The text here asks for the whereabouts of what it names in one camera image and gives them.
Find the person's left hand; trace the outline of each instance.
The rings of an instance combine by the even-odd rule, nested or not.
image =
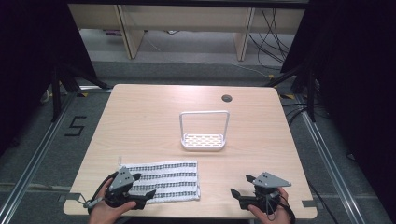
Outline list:
[[[107,182],[100,189],[97,198],[105,197],[106,189],[112,181],[112,178],[107,180]],[[123,213],[131,210],[135,206],[136,202],[128,202],[121,205],[120,207],[113,208],[108,206],[105,201],[101,201],[92,209],[88,223],[113,224],[114,222],[116,222],[117,218],[119,218]]]

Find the black round hole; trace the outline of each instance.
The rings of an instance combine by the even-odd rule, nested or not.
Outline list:
[[[221,96],[221,100],[223,100],[224,102],[227,102],[227,103],[231,102],[232,99],[233,99],[233,97],[231,95],[225,94],[225,95]]]

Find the human hand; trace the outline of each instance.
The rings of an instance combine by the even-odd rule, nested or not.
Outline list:
[[[105,198],[105,193],[107,187],[113,181],[112,178],[108,179],[107,182],[102,186],[97,194],[97,198],[102,197]],[[113,224],[116,222],[117,218],[119,218],[123,213],[131,210],[136,206],[136,202],[128,202],[120,207],[110,207],[107,205],[105,201],[99,202],[91,211],[90,219],[88,221],[89,224]]]
[[[282,188],[278,188],[280,193],[280,202],[283,204],[288,204],[287,200],[289,194]],[[259,219],[262,224],[290,224],[290,216],[288,212],[282,206],[278,205],[276,211],[272,215],[265,214],[260,210],[260,208],[249,205],[248,210]]]

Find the white metal basket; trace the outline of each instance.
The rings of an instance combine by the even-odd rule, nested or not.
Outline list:
[[[223,133],[184,133],[183,130],[183,116],[198,115],[198,114],[225,114],[225,126]],[[228,121],[230,113],[227,110],[212,110],[212,111],[186,111],[179,115],[180,130],[181,130],[181,145],[189,151],[220,151],[224,148],[226,143],[225,135],[227,133]]]

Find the folded towel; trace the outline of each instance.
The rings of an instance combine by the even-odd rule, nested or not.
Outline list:
[[[123,164],[131,174],[141,174],[129,193],[145,195],[156,189],[147,203],[169,203],[199,200],[197,161],[162,161],[143,164]]]

